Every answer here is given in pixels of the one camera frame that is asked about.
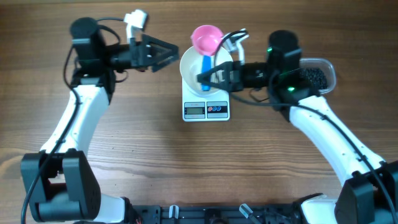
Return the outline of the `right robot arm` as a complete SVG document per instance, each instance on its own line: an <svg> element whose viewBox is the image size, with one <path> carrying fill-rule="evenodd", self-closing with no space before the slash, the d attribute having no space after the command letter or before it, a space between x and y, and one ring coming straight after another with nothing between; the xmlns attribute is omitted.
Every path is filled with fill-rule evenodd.
<svg viewBox="0 0 398 224"><path fill-rule="evenodd" d="M315 194L295 203L297 223L396 223L397 163L367 148L302 76L297 36L278 30L269 37L264 63L225 62L198 75L198 82L235 98L245 88L266 88L267 105L303 132L337 175L336 199Z"/></svg>

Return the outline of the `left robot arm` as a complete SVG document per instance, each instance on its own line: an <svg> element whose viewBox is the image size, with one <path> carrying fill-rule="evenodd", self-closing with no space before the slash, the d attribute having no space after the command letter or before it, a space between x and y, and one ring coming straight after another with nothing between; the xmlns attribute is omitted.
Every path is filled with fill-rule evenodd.
<svg viewBox="0 0 398 224"><path fill-rule="evenodd" d="M125 17L128 42L108 45L106 26L99 19L82 17L70 27L76 53L67 107L50 139L36 153L21 160L26 196L21 222L30 213L37 222L142 223L129 199L101 193L87 153L98 121L115 91L118 73L135 69L156 72L179 58L178 47L146 34L136 40L146 19Z"/></svg>

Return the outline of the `pink scoop blue handle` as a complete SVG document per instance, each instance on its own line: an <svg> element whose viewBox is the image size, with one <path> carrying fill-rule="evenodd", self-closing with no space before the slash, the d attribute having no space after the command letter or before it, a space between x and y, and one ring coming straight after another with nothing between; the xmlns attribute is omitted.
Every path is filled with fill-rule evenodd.
<svg viewBox="0 0 398 224"><path fill-rule="evenodd" d="M223 32L213 25L202 25L193 31L191 35L193 47L203 56L201 73L214 67L215 50L219 46L222 37Z"/></svg>

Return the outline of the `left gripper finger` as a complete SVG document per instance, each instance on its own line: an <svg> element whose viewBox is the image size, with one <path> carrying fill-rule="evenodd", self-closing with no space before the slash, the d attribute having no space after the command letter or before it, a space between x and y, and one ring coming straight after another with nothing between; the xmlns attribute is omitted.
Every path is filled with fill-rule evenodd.
<svg viewBox="0 0 398 224"><path fill-rule="evenodd" d="M171 54L167 57L164 58L159 58L155 60L155 63L152 64L152 72L157 72L164 67L170 65L171 63L174 63L174 61L179 59L178 53L176 54Z"/></svg>
<svg viewBox="0 0 398 224"><path fill-rule="evenodd" d="M142 41L150 53L178 53L178 47L155 37L143 34Z"/></svg>

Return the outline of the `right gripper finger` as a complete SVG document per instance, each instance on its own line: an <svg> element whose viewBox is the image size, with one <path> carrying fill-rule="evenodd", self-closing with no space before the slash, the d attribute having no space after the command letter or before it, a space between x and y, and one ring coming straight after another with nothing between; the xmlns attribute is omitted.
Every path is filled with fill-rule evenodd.
<svg viewBox="0 0 398 224"><path fill-rule="evenodd" d="M207 79L197 79L198 83L200 84L200 90L207 92L207 91L211 91L212 89L217 89L217 90L229 90L229 82L227 82L226 80L222 81L222 82L211 82Z"/></svg>
<svg viewBox="0 0 398 224"><path fill-rule="evenodd" d="M221 75L223 76L229 69L229 62L221 63L206 72L200 73L197 75L197 80L211 80L213 75Z"/></svg>

